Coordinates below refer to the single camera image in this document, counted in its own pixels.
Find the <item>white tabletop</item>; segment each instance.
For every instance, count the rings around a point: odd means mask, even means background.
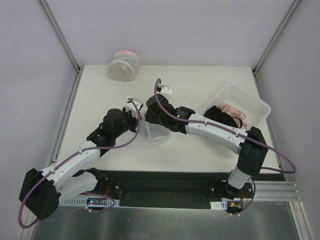
[[[163,84],[171,87],[173,95],[170,103],[175,108],[184,106],[196,112],[227,84],[239,85],[247,92],[258,96],[250,67],[142,65],[130,82],[110,79],[107,69],[107,65],[85,66],[59,160],[79,147],[102,122],[109,109],[122,109],[126,105],[126,97],[138,98],[145,103],[153,95],[157,78],[161,78]],[[267,124],[264,123],[260,129],[267,144],[271,145]],[[116,140],[116,145],[126,143],[133,136],[134,133],[126,132]],[[110,150],[87,168],[230,172],[236,166],[237,160],[238,155],[222,145],[205,138],[172,132],[163,142],[145,143],[136,139],[127,147]],[[267,153],[263,166],[278,168],[273,152]]]

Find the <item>purple wire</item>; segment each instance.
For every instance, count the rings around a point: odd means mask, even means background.
[[[159,101],[159,98],[158,98],[158,95],[157,95],[157,87],[158,87],[158,84],[161,84],[161,79],[158,78],[157,81],[155,82],[155,86],[154,86],[154,97],[155,97],[155,100],[156,102],[158,103],[159,107],[171,118],[175,119],[175,120],[178,120],[178,121],[181,121],[181,122],[185,122],[185,123],[196,123],[196,124],[207,124],[207,125],[210,125],[210,126],[213,126],[213,127],[217,127],[217,128],[220,128],[222,130],[225,130],[231,134],[234,134],[236,135],[237,133],[229,128],[226,128],[224,126],[221,126],[221,125],[218,125],[216,123],[213,123],[213,122],[207,122],[205,123],[205,121],[201,121],[201,120],[189,120],[189,119],[181,119],[181,118],[178,118],[174,115],[172,115],[170,112],[168,112],[162,105],[161,105],[161,102]],[[275,149],[273,148],[272,146],[268,146],[262,142],[259,142],[259,141],[256,141],[254,140],[253,138],[251,137],[248,137],[248,136],[245,136],[245,135],[242,135],[242,134],[238,134],[239,137],[241,138],[244,138],[250,142],[253,142],[255,144],[258,144],[264,148],[267,148],[267,149],[270,149],[271,151],[279,154],[280,156],[282,156],[292,167],[292,171],[286,171],[286,170],[282,170],[282,169],[276,169],[276,168],[272,168],[272,167],[262,167],[261,169],[266,169],[266,170],[272,170],[272,171],[275,171],[275,172],[278,172],[278,173],[283,173],[283,174],[294,174],[297,172],[297,167],[296,165],[292,162],[292,160],[286,156],[283,152],[279,151],[278,149]]]
[[[252,182],[252,184],[253,184],[253,196],[252,196],[250,202],[248,203],[248,205],[245,206],[245,208],[240,212],[240,214],[242,214],[244,211],[246,211],[246,210],[250,207],[250,205],[254,202],[254,198],[255,198],[255,196],[256,196],[256,190],[257,190],[257,189],[256,189],[256,183],[255,183],[255,181],[251,180],[251,182]]]
[[[107,199],[110,199],[112,201],[112,205],[111,206],[105,207],[102,210],[91,209],[91,211],[93,213],[103,213],[103,212],[108,211],[109,209],[111,209],[114,205],[116,205],[116,201],[113,198],[109,197],[109,196],[101,195],[101,194],[97,194],[97,193],[93,193],[93,192],[89,192],[89,191],[85,191],[83,194],[98,196],[98,197],[102,197],[102,198],[107,198]]]
[[[109,197],[109,196],[106,196],[106,195],[102,195],[102,194],[93,193],[93,192],[89,192],[89,191],[86,191],[86,192],[84,192],[83,194],[93,195],[93,196],[99,196],[99,197],[102,197],[102,198],[110,199],[110,200],[112,201],[112,205],[111,205],[111,206],[108,206],[108,207],[105,207],[103,210],[94,210],[94,209],[92,209],[91,211],[92,211],[93,213],[105,212],[105,211],[111,209],[114,205],[116,205],[116,201],[115,201],[112,197]],[[73,209],[72,211],[66,213],[66,214],[63,215],[63,216],[57,217],[57,218],[55,218],[55,219],[45,219],[45,220],[43,220],[43,221],[45,221],[45,222],[55,222],[55,221],[58,221],[58,220],[60,220],[60,219],[65,218],[66,216],[69,216],[69,215],[71,215],[71,214],[73,214],[73,213],[75,213],[75,212],[77,212],[77,211],[79,211],[79,210],[84,210],[84,209],[85,209],[85,208],[84,208],[83,206],[77,207],[76,209]]]
[[[125,144],[122,144],[122,145],[119,145],[119,146],[95,146],[95,147],[87,147],[87,148],[84,148],[82,149],[82,152],[86,152],[86,151],[89,151],[89,150],[95,150],[95,149],[103,149],[103,150],[110,150],[110,149],[119,149],[119,148],[123,148],[123,147],[126,147],[128,146],[129,144],[131,144],[138,136],[138,133],[139,133],[139,130],[140,130],[140,112],[139,112],[139,109],[138,107],[136,106],[136,104],[134,103],[134,101],[129,98],[128,99],[134,106],[135,110],[136,110],[136,113],[137,113],[137,118],[138,118],[138,125],[137,125],[137,130],[133,136],[133,138],[128,141],[127,143]],[[80,152],[76,152],[74,154],[72,154],[71,156],[67,157],[65,160],[63,160],[61,163],[59,163],[55,168],[54,170],[56,171],[58,168],[60,168],[63,164],[65,164],[66,162],[68,162],[69,160],[71,160],[72,158],[74,158],[75,156],[77,156],[78,154],[80,154]],[[36,224],[36,222],[39,220],[38,218],[36,218],[31,224],[29,225],[24,225],[24,223],[22,222],[22,212],[23,212],[23,209],[24,209],[24,206],[27,202],[27,199],[30,197],[30,195],[32,194],[32,192],[45,180],[47,179],[51,174],[53,174],[52,171],[49,171],[47,175],[45,175],[43,178],[41,178],[40,181],[38,181],[31,189],[30,191],[24,196],[22,202],[21,202],[21,205],[20,205],[20,208],[19,208],[19,213],[18,213],[18,223],[19,223],[19,226],[23,229],[28,229],[30,227],[32,227],[34,224]]]

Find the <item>purple cable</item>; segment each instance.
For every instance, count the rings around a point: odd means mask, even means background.
[[[251,180],[251,182],[252,182],[252,184],[253,184],[253,196],[252,196],[250,202],[248,203],[248,205],[245,206],[245,208],[240,212],[240,214],[242,214],[244,211],[246,211],[246,210],[248,209],[248,207],[250,207],[250,205],[254,202],[254,198],[255,198],[255,196],[256,196],[256,190],[257,190],[257,189],[256,189],[256,183],[255,183],[255,181]]]
[[[139,109],[137,108],[136,104],[134,103],[134,101],[129,98],[128,99],[134,106],[135,110],[136,110],[136,113],[137,113],[137,117],[138,117],[138,126],[137,126],[137,130],[133,136],[133,138],[128,141],[127,143],[125,144],[122,144],[122,145],[119,145],[119,146],[95,146],[95,147],[87,147],[87,148],[84,148],[82,150],[82,152],[86,152],[86,151],[89,151],[89,150],[95,150],[95,149],[105,149],[105,150],[110,150],[110,149],[119,149],[119,148],[123,148],[123,147],[126,147],[128,146],[129,144],[131,144],[138,136],[138,133],[139,133],[139,130],[140,130],[140,112],[139,112]],[[80,152],[76,152],[74,154],[72,154],[71,156],[67,157],[65,160],[63,160],[61,163],[59,163],[55,168],[54,170],[56,171],[58,168],[60,168],[63,164],[65,164],[66,162],[68,162],[69,160],[71,160],[72,158],[74,158],[75,156],[77,156],[78,154],[80,154]],[[36,218],[31,224],[29,225],[24,225],[24,223],[22,222],[22,212],[23,212],[23,209],[24,209],[24,206],[27,202],[27,199],[30,197],[30,195],[32,194],[32,192],[45,180],[47,179],[51,174],[53,174],[52,171],[49,171],[47,175],[45,175],[43,178],[41,178],[40,181],[38,181],[31,189],[30,191],[24,196],[22,202],[21,202],[21,205],[20,205],[20,208],[19,208],[19,213],[18,213],[18,223],[19,223],[19,226],[23,229],[28,229],[30,227],[32,227],[34,224],[36,224],[36,222],[39,220],[38,218]]]
[[[84,193],[82,193],[82,194],[99,196],[99,197],[102,197],[102,198],[110,199],[110,200],[112,201],[112,205],[111,205],[111,206],[108,206],[108,207],[105,207],[103,210],[94,210],[94,209],[92,209],[91,211],[92,211],[93,213],[105,212],[105,211],[111,209],[114,205],[116,205],[116,201],[115,201],[113,198],[111,198],[111,197],[109,197],[109,196],[106,196],[106,195],[97,194],[97,193],[93,193],[93,192],[89,192],[89,191],[86,191],[86,192],[84,192]],[[55,219],[45,219],[45,220],[43,220],[43,221],[45,221],[45,222],[55,222],[55,221],[58,221],[58,220],[60,220],[60,219],[63,219],[63,218],[65,218],[66,216],[69,216],[69,215],[77,212],[78,210],[85,210],[85,209],[86,209],[86,208],[84,208],[83,206],[77,207],[76,209],[73,209],[72,211],[66,213],[66,214],[63,215],[63,216],[57,217],[57,218],[55,218]]]
[[[116,205],[116,201],[113,198],[109,197],[109,196],[101,195],[101,194],[97,194],[97,193],[92,193],[92,192],[89,192],[89,191],[85,191],[83,194],[94,195],[94,196],[98,196],[98,197],[102,197],[102,198],[107,198],[107,199],[110,199],[112,201],[112,205],[111,206],[105,207],[102,210],[91,209],[91,211],[93,213],[103,213],[103,212],[108,211],[109,209],[111,209],[114,205]]]
[[[207,122],[205,123],[205,121],[201,121],[201,120],[188,120],[188,119],[181,119],[181,118],[178,118],[174,115],[172,115],[170,112],[168,112],[162,105],[161,105],[161,102],[159,101],[159,98],[158,98],[158,95],[157,95],[157,87],[158,87],[158,84],[161,84],[161,79],[158,78],[157,81],[155,82],[155,86],[154,86],[154,97],[155,97],[155,100],[156,102],[158,103],[159,107],[171,118],[175,119],[175,120],[178,120],[178,121],[181,121],[181,122],[185,122],[185,123],[195,123],[195,124],[207,124],[207,125],[210,125],[210,126],[213,126],[213,127],[217,127],[217,128],[220,128],[222,130],[225,130],[231,134],[234,134],[236,135],[237,133],[229,128],[226,128],[224,126],[221,126],[221,125],[218,125],[216,123],[213,123],[213,122]],[[292,162],[292,160],[286,156],[283,152],[279,151],[278,149],[275,149],[273,148],[272,146],[268,146],[262,142],[259,142],[259,141],[256,141],[254,140],[253,138],[251,137],[248,137],[248,136],[245,136],[245,135],[242,135],[242,134],[238,134],[239,137],[241,138],[244,138],[250,142],[253,142],[255,144],[258,144],[264,148],[267,148],[267,149],[270,149],[271,151],[279,154],[280,156],[282,156],[290,165],[291,167],[293,168],[292,171],[286,171],[286,170],[281,170],[281,169],[276,169],[276,168],[272,168],[272,167],[262,167],[261,169],[267,169],[267,170],[272,170],[272,171],[275,171],[275,172],[279,172],[279,173],[283,173],[283,174],[294,174],[297,172],[297,167],[296,165]]]

